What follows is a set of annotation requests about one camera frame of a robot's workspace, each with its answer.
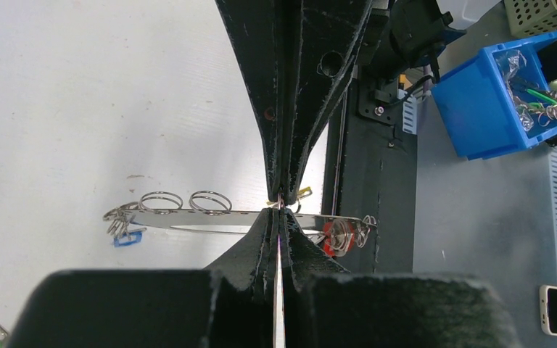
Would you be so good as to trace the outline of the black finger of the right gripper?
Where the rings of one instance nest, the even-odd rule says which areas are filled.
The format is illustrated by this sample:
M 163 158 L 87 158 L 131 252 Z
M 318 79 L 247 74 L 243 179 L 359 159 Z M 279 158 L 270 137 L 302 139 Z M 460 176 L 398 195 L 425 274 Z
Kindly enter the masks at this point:
M 371 1 L 298 1 L 289 82 L 285 200 L 294 202 L 310 152 L 347 85 Z
M 216 1 L 263 145 L 268 199 L 281 196 L 281 99 L 284 96 L 280 1 Z

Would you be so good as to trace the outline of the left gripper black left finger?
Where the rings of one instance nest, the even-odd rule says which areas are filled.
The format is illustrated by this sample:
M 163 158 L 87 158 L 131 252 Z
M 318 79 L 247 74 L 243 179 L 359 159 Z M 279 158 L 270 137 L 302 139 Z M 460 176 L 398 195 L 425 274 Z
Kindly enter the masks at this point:
M 27 301 L 10 347 L 271 347 L 274 213 L 207 267 L 61 270 Z

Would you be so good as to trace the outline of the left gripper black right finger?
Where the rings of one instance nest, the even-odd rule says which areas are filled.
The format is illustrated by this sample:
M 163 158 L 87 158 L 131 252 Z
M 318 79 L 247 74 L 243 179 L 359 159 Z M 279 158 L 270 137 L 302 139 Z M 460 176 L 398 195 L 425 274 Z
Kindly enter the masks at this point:
M 501 298 L 450 273 L 351 273 L 280 219 L 288 347 L 517 347 Z

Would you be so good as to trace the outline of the red tagged key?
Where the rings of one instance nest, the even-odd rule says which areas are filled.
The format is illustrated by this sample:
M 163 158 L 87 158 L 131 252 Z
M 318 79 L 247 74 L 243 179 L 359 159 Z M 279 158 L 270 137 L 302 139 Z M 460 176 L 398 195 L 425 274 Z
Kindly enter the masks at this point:
M 343 257 L 354 244 L 354 229 L 344 219 L 336 219 L 323 226 L 323 240 L 319 247 L 330 257 Z

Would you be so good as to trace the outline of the yellow tagged key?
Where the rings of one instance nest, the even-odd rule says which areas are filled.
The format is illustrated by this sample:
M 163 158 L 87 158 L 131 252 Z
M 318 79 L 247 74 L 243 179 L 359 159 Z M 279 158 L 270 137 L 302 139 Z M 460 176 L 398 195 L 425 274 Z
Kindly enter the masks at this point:
M 305 188 L 301 188 L 297 192 L 297 201 L 300 202 L 302 199 L 305 199 L 313 194 L 311 187 L 307 186 Z

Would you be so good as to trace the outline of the blue tagged key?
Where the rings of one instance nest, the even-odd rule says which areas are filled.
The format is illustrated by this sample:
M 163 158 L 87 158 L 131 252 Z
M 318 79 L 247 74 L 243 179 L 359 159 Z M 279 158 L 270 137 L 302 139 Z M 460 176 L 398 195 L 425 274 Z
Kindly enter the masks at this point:
M 129 247 L 134 244 L 138 244 L 141 242 L 143 238 L 143 233 L 146 231 L 146 228 L 139 228 L 131 231 L 126 231 L 122 236 L 115 237 L 113 239 L 112 245 L 115 248 L 118 247 Z

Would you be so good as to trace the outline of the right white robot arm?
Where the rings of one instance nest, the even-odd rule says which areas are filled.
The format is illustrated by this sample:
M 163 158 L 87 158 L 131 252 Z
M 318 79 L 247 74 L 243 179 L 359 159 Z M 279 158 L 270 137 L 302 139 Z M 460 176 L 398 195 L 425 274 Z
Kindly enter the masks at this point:
M 218 1 L 259 128 L 271 202 L 293 204 L 353 69 L 383 80 L 434 62 L 462 35 L 435 1 Z

